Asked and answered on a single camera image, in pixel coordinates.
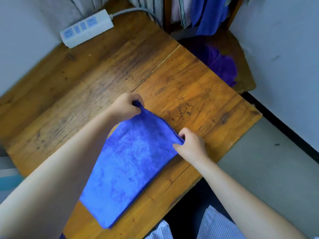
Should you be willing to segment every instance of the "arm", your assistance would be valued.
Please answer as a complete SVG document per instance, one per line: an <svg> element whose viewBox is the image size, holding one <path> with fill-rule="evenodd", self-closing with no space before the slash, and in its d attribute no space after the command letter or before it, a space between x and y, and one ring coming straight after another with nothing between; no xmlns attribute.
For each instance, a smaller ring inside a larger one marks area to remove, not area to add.
<svg viewBox="0 0 319 239"><path fill-rule="evenodd" d="M175 150L202 174L219 201L247 239L306 238L280 214L259 200L221 170L207 155L204 141L183 128L183 145L173 144Z"/></svg>
<svg viewBox="0 0 319 239"><path fill-rule="evenodd" d="M141 113L123 94L31 173L0 205L0 238L59 238L114 125Z"/></svg>

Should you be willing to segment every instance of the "purple cloth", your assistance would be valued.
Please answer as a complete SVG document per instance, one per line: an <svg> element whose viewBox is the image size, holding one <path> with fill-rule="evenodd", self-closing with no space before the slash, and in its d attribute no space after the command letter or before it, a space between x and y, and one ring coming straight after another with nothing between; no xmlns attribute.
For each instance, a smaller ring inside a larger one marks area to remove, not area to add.
<svg viewBox="0 0 319 239"><path fill-rule="evenodd" d="M173 143L184 140L160 117L141 114L121 122L106 140L80 201L110 228L158 172L177 155Z"/></svg>
<svg viewBox="0 0 319 239"><path fill-rule="evenodd" d="M226 0L192 0L192 26L198 25L196 35L213 35L228 14Z"/></svg>
<svg viewBox="0 0 319 239"><path fill-rule="evenodd" d="M237 69L235 62L231 57L222 55L219 50L204 44L191 47L190 52L230 87L233 87L236 84L234 79L237 76Z"/></svg>

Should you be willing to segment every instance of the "forearm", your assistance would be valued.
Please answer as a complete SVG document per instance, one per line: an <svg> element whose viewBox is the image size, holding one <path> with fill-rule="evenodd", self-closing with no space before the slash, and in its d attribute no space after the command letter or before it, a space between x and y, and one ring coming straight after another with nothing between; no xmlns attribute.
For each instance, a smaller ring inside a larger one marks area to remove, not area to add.
<svg viewBox="0 0 319 239"><path fill-rule="evenodd" d="M30 174L0 205L0 237L56 238L116 123L105 110Z"/></svg>
<svg viewBox="0 0 319 239"><path fill-rule="evenodd" d="M284 217L259 200L209 158L195 164L238 228L250 238L305 238Z"/></svg>

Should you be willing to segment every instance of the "hanging towel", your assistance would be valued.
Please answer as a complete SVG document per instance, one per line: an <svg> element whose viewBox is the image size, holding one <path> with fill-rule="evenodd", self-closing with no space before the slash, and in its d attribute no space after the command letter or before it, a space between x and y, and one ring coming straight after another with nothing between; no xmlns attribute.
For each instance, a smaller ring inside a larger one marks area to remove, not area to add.
<svg viewBox="0 0 319 239"><path fill-rule="evenodd" d="M192 0L192 25L198 25L196 35L213 35L228 14L227 0Z"/></svg>
<svg viewBox="0 0 319 239"><path fill-rule="evenodd" d="M184 140L160 117L141 106L141 114L121 122L106 140L80 201L110 228L161 169L177 155L173 143Z"/></svg>

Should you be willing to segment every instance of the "folded towel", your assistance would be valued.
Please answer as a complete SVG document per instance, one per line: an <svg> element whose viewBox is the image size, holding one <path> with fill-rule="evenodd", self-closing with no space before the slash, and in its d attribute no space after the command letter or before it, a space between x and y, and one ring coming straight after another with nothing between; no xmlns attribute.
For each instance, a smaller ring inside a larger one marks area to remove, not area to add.
<svg viewBox="0 0 319 239"><path fill-rule="evenodd" d="M99 222L110 228L184 140L160 117L141 106L141 114L121 122L106 140L80 201Z"/></svg>

